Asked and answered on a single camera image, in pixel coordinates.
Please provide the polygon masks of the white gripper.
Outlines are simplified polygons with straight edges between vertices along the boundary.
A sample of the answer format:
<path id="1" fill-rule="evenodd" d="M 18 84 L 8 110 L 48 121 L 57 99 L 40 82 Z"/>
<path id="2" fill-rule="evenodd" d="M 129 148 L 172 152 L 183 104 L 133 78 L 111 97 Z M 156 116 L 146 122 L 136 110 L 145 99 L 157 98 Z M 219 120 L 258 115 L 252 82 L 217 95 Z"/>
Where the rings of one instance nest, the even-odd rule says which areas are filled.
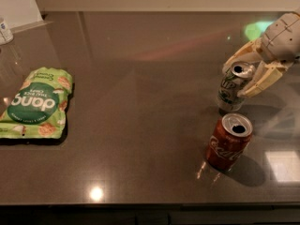
<path id="1" fill-rule="evenodd" d="M 296 10 L 283 14 L 266 28 L 261 38 L 239 49 L 224 63 L 222 73 L 237 62 L 257 64 L 252 80 L 237 93 L 239 98 L 252 98 L 276 83 L 299 57 L 300 14 Z"/>

